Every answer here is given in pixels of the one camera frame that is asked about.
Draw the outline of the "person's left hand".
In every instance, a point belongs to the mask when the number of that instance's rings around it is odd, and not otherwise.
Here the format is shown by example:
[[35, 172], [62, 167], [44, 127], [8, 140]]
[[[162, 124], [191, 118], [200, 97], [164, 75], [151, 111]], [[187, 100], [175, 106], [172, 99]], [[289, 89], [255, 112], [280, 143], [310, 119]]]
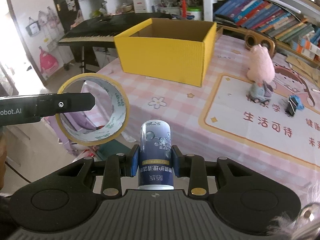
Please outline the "person's left hand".
[[4, 187], [4, 176], [5, 176], [5, 161], [7, 158], [7, 144], [5, 135], [1, 132], [1, 141], [0, 141], [0, 189]]

